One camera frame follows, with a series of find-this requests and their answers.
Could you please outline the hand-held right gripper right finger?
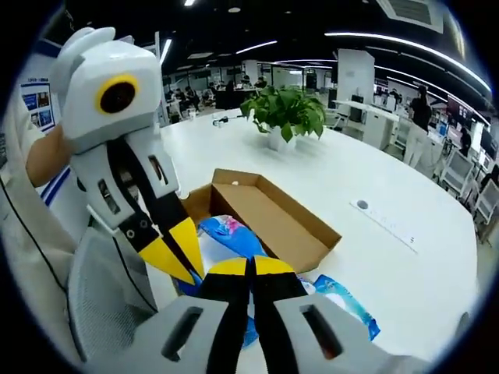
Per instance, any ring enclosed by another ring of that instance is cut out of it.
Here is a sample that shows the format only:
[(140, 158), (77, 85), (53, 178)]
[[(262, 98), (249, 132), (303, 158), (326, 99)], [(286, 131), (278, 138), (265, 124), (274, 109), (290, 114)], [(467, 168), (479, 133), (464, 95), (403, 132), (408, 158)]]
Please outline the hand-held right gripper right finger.
[(254, 317), (269, 373), (426, 373), (427, 362), (372, 343), (366, 327), (295, 271), (266, 256), (251, 261)]

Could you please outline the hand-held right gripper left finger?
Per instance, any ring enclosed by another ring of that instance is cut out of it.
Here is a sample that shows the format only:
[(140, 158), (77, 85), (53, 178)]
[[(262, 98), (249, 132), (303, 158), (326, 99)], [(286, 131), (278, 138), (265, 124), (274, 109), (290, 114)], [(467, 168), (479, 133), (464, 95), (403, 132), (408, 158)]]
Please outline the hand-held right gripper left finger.
[(250, 299), (248, 259), (215, 264), (195, 296), (178, 297), (136, 331), (126, 368), (144, 373), (234, 373)]

